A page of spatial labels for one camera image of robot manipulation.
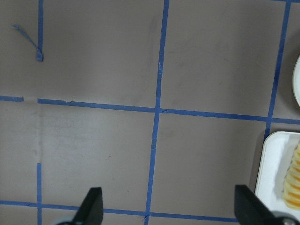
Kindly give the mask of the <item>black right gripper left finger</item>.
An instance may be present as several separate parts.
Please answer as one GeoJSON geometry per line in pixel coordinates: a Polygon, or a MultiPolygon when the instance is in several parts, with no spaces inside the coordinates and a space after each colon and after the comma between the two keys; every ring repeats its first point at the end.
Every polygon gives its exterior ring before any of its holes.
{"type": "Polygon", "coordinates": [[[100,225],[104,216],[101,187],[92,187],[72,219],[73,225],[100,225]]]}

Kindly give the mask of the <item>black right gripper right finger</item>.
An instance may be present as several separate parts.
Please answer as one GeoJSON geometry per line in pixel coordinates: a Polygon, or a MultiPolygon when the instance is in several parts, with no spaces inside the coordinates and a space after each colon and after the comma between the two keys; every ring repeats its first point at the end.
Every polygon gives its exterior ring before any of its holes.
{"type": "Polygon", "coordinates": [[[246,185],[236,185],[234,214],[240,225],[271,225],[277,218],[246,185]]]}

